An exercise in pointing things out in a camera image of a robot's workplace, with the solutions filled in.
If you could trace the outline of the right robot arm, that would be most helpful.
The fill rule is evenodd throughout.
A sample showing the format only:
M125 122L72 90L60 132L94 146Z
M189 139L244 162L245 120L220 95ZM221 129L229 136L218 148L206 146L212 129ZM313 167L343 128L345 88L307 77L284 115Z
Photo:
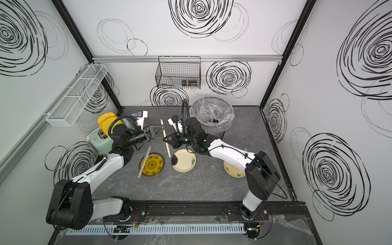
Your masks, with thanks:
M239 211L244 218L253 218L260 204L273 194L280 181L270 157L263 151L252 153L238 149L215 135L207 134L195 117L183 120L175 115L168 119L168 123L175 131L163 139L165 143L174 149L191 146L194 153L228 162L246 175L249 190Z

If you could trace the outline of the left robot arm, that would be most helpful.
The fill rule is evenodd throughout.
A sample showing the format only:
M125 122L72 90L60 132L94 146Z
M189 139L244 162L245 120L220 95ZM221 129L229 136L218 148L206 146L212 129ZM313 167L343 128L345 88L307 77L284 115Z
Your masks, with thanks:
M94 200L92 194L108 177L130 162L137 144L157 138L165 128L165 125L149 125L131 130L126 124L110 126L108 136L113 140L112 150L86 172L55 184L46 222L54 227L81 230L90 221L102 217L122 214L129 218L131 207L127 198Z

